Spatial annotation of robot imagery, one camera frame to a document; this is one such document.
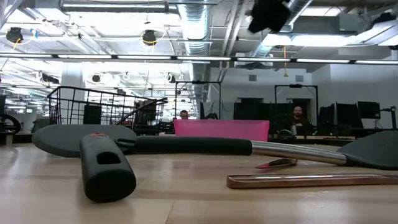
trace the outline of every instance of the black rubber handle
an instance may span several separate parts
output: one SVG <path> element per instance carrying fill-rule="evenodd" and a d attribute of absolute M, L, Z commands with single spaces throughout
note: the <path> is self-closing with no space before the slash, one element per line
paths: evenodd
<path fill-rule="evenodd" d="M 87 135 L 80 140 L 81 172 L 86 196 L 94 202 L 114 202 L 136 188 L 136 176 L 109 136 Z"/>
<path fill-rule="evenodd" d="M 136 154 L 222 154 L 250 156 L 252 144 L 245 139 L 139 136 L 131 153 Z"/>

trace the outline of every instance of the black spatula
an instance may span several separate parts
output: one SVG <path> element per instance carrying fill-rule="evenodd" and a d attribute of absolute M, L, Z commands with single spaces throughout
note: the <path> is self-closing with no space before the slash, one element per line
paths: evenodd
<path fill-rule="evenodd" d="M 91 133 L 105 133 L 112 139 L 117 139 L 117 133 L 121 133 L 120 126 L 97 125 L 97 130 L 92 125 L 61 125 L 63 127 L 47 126 L 40 129 L 32 138 L 33 143 L 46 152 L 62 156 L 78 157 L 80 139 Z M 82 135 L 68 135 L 79 131 Z M 257 142 L 244 139 L 202 138 L 202 137 L 176 137 L 176 136 L 139 136 L 126 130 L 116 144 L 128 154 L 225 154 L 225 155 L 251 155 L 261 154 L 265 156 L 302 159 L 315 162 L 326 162 L 339 166 L 361 166 L 374 169 L 398 170 L 398 132 L 384 131 L 347 144 L 337 150 L 326 151 L 311 147 L 278 144 L 273 142 Z"/>

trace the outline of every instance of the desk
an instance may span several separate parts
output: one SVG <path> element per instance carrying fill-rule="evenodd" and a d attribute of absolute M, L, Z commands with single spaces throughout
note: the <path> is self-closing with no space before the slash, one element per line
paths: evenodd
<path fill-rule="evenodd" d="M 79 159 L 53 156 L 32 144 L 0 150 L 2 223 L 281 224 L 397 223 L 398 185 L 231 190 L 228 174 L 260 174 L 264 156 L 134 155 L 128 198 L 94 204 L 83 195 Z M 270 173 L 392 171 L 300 161 Z"/>

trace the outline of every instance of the column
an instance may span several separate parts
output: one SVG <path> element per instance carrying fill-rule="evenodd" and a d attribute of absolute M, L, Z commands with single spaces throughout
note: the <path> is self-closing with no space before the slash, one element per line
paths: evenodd
<path fill-rule="evenodd" d="M 62 71 L 61 86 L 85 88 L 82 63 L 65 63 Z M 60 91 L 60 112 L 62 124 L 83 124 L 86 91 L 62 88 Z"/>

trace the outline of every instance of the ceiling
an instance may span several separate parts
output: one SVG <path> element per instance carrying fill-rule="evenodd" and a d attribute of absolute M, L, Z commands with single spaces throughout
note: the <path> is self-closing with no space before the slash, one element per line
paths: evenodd
<path fill-rule="evenodd" d="M 68 2 L 81 3 L 89 2 L 89 0 Z M 105 2 L 110 6 L 114 3 L 114 1 Z M 126 2 L 135 4 L 137 1 L 123 1 L 124 4 Z M 208 39 L 204 40 L 210 48 L 208 54 L 219 56 L 228 53 L 228 48 L 224 49 L 224 44 L 226 43 L 224 39 L 228 35 L 227 46 L 231 46 L 230 55 L 239 53 L 250 55 L 266 36 L 263 32 L 257 34 L 248 32 L 249 18 L 247 16 L 239 16 L 252 8 L 253 1 L 224 0 L 216 2 L 218 4 L 209 6 L 210 33 Z M 369 25 L 367 19 L 372 19 L 375 15 L 378 16 L 380 14 L 380 12 L 374 14 L 371 12 L 377 12 L 378 9 L 392 9 L 394 4 L 396 4 L 396 0 L 367 0 L 365 4 L 363 2 L 314 0 L 297 19 L 293 31 L 280 35 L 289 38 L 298 35 L 317 34 L 323 36 L 357 35 L 366 30 L 366 26 Z M 142 4 L 141 6 L 143 8 L 142 12 L 117 13 L 105 12 L 106 10 L 95 12 L 96 9 L 92 11 L 63 12 L 56 4 L 51 5 L 48 1 L 24 1 L 7 18 L 6 23 L 0 29 L 0 52 L 19 54 L 186 55 L 185 45 L 187 44 L 187 39 L 183 35 L 183 24 L 180 15 L 174 14 L 172 11 L 170 13 L 153 13 L 152 9 L 146 8 L 151 6 L 150 4 Z M 236 14 L 232 15 L 234 6 L 236 6 Z M 345 18 L 341 17 L 342 15 L 349 16 L 345 20 L 346 23 L 348 23 L 347 21 L 355 21 L 356 24 L 353 27 L 359 28 L 349 30 L 349 32 L 344 32 L 344 34 L 339 32 L 342 29 L 342 20 Z M 229 21 L 232 23 L 232 30 L 228 29 Z M 22 28 L 24 41 L 21 44 L 13 44 L 6 39 L 6 32 L 11 27 Z M 155 45 L 149 46 L 142 42 L 142 34 L 145 30 L 155 31 L 157 37 Z M 314 47 L 311 45 L 292 44 L 287 45 L 285 48 L 274 46 L 268 57 L 384 59 L 389 54 L 391 54 L 391 51 L 387 46 L 382 47 L 374 44 L 356 44 L 344 47 L 327 45 Z M 168 96 L 170 100 L 170 97 L 174 95 L 173 89 L 175 85 L 167 80 L 168 75 L 173 75 L 176 80 L 180 81 L 191 81 L 193 78 L 190 65 L 187 63 L 153 63 L 150 61 L 141 63 L 85 63 L 87 69 L 84 74 L 88 88 L 134 87 L 134 91 L 126 90 L 126 92 L 136 96 Z M 64 66 L 65 62 L 62 61 L 0 58 L 1 85 L 47 86 L 48 83 L 43 83 L 38 79 L 39 72 L 62 80 Z M 219 67 L 219 64 L 212 63 L 211 66 Z M 274 63 L 263 68 L 278 69 L 284 68 L 284 66 L 283 63 Z M 289 68 L 305 68 L 308 72 L 311 72 L 311 70 L 316 69 L 316 66 L 292 64 L 289 65 Z M 107 76 L 110 78 L 108 80 L 114 80 L 115 77 L 120 78 L 117 82 L 95 83 L 92 81 L 93 75 Z M 149 88 L 152 90 L 159 89 L 159 91 L 154 93 L 154 91 L 149 91 Z M 195 97 L 193 96 L 194 88 L 191 85 L 186 85 L 184 88 L 187 90 L 183 90 L 178 100 L 192 101 L 192 98 Z M 2 89 L 3 92 L 8 94 L 24 95 L 18 93 L 18 91 L 9 91 L 9 88 L 6 87 Z M 51 88 L 41 87 L 26 87 L 25 89 L 36 93 L 34 97 L 43 97 L 52 90 Z M 167 109 L 173 111 L 174 106 L 169 106 Z M 192 113 L 197 111 L 195 107 L 190 105 L 186 108 L 178 107 L 178 110 L 181 109 L 190 110 Z"/>

